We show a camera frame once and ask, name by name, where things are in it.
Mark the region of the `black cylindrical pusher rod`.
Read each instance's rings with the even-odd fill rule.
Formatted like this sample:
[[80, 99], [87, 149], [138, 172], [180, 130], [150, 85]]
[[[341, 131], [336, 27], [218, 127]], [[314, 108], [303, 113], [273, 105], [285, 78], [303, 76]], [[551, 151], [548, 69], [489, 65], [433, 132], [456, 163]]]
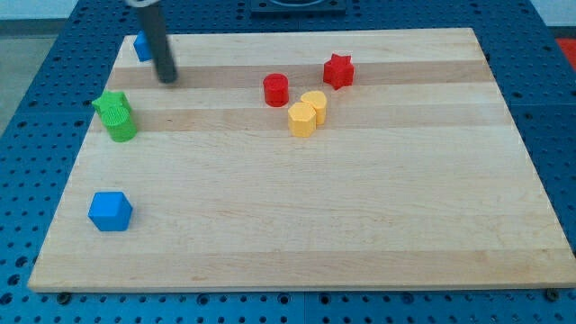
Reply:
[[178, 74], [168, 42], [166, 20], [160, 3], [139, 3], [136, 11], [141, 29], [148, 42], [158, 81], [163, 84], [174, 83]]

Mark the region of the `grey rod mount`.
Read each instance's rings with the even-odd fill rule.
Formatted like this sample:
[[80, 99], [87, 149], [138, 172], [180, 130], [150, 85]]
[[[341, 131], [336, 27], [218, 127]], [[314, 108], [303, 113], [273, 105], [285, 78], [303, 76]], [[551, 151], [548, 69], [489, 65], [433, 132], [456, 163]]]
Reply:
[[131, 7], [148, 7], [158, 3], [160, 0], [124, 0]]

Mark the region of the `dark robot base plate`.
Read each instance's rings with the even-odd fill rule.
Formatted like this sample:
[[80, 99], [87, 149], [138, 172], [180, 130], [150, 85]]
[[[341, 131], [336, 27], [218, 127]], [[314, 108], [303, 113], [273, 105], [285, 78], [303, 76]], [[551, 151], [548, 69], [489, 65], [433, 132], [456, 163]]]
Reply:
[[248, 0], [252, 14], [344, 13], [346, 0]]

